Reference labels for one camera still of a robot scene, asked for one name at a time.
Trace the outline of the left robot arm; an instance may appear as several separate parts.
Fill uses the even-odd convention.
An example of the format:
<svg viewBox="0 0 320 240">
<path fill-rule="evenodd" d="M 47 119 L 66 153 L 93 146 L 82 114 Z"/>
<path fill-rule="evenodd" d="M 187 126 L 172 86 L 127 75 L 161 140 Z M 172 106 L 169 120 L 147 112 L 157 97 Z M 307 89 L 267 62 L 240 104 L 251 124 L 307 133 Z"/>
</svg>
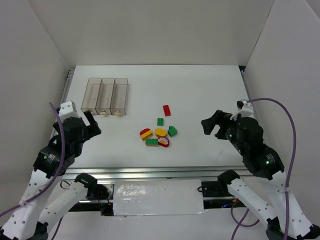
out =
<svg viewBox="0 0 320 240">
<path fill-rule="evenodd" d="M 84 115 L 86 125 L 76 111 L 66 107 L 55 109 L 57 121 L 53 127 L 57 135 L 39 151 L 33 164 L 28 186 L 20 202 L 5 211 L 11 217 L 0 228 L 2 240 L 46 240 L 55 225 L 60 225 L 65 214 L 89 192 L 96 193 L 98 181 L 87 173 L 79 174 L 65 192 L 48 204 L 55 184 L 82 153 L 86 141 L 101 134 L 90 111 Z"/>
</svg>

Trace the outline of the red rounded lego piece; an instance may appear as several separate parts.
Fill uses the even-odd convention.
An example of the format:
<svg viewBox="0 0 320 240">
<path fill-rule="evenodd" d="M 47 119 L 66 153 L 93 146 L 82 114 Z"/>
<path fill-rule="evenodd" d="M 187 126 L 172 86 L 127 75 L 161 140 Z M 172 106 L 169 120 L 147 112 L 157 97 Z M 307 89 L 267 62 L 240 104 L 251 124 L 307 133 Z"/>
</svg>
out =
<svg viewBox="0 0 320 240">
<path fill-rule="evenodd" d="M 143 134 L 145 134 L 145 133 L 149 133 L 149 132 L 152 132 L 149 128 L 145 128 L 145 129 L 143 129 L 139 134 L 140 135 L 143 135 Z"/>
</svg>

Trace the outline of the green lego plate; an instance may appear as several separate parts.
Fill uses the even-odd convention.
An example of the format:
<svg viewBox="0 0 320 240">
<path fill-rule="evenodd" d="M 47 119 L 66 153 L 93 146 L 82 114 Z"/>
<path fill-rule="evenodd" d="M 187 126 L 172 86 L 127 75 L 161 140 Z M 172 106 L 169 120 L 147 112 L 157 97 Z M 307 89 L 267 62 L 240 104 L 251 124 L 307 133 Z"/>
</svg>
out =
<svg viewBox="0 0 320 240">
<path fill-rule="evenodd" d="M 159 142 L 157 138 L 147 138 L 145 144 L 159 144 Z"/>
</svg>

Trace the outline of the red white flower lego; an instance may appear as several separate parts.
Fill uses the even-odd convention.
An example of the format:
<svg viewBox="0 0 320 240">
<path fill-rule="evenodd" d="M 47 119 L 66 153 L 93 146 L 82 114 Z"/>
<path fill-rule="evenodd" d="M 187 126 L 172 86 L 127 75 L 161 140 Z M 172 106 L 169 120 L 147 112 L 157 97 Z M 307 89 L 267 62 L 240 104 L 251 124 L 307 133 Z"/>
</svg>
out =
<svg viewBox="0 0 320 240">
<path fill-rule="evenodd" d="M 159 137 L 157 139 L 158 145 L 167 148 L 170 145 L 170 140 L 167 137 Z"/>
</svg>

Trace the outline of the green lego with number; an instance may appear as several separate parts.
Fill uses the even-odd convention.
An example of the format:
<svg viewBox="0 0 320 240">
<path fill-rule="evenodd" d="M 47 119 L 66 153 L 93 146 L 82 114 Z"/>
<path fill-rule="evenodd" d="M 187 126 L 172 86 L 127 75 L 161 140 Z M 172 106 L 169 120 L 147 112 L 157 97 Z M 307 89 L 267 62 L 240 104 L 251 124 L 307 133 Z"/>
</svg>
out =
<svg viewBox="0 0 320 240">
<path fill-rule="evenodd" d="M 177 129 L 176 129 L 174 126 L 170 125 L 170 126 L 168 127 L 167 134 L 168 134 L 170 137 L 175 136 L 177 133 L 178 133 L 178 131 L 177 131 Z"/>
</svg>

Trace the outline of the red rectangular lego brick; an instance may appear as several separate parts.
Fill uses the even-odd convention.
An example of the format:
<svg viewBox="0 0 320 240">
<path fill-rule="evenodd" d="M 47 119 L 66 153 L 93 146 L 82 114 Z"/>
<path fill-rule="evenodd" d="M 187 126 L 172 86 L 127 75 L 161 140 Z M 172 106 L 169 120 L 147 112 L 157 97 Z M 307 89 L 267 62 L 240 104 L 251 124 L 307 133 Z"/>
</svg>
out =
<svg viewBox="0 0 320 240">
<path fill-rule="evenodd" d="M 169 105 L 163 105 L 163 112 L 166 117 L 171 116 L 171 110 Z"/>
</svg>

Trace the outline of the yellow rounded lego brick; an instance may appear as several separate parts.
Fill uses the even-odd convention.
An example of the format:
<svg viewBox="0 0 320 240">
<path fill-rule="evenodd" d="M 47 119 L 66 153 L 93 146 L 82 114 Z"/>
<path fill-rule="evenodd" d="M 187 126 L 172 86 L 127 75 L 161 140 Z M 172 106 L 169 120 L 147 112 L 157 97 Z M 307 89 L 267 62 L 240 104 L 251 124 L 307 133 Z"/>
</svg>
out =
<svg viewBox="0 0 320 240">
<path fill-rule="evenodd" d="M 167 136 L 167 131 L 163 128 L 156 128 L 154 133 L 157 138 Z"/>
</svg>

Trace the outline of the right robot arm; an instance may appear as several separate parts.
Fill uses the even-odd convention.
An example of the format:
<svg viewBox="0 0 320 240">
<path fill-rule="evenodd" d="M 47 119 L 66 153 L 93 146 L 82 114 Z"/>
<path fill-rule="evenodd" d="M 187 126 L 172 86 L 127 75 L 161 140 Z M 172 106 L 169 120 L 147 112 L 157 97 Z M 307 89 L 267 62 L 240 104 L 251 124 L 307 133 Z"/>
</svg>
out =
<svg viewBox="0 0 320 240">
<path fill-rule="evenodd" d="M 302 211 L 293 192 L 286 186 L 287 174 L 277 152 L 263 140 L 264 130 L 258 121 L 217 110 L 201 121 L 205 135 L 219 126 L 215 137 L 228 140 L 242 156 L 248 171 L 256 177 L 270 202 L 264 201 L 234 170 L 218 176 L 218 183 L 227 193 L 239 199 L 262 223 L 270 240 L 312 240 L 320 236 L 320 227 L 311 223 Z"/>
</svg>

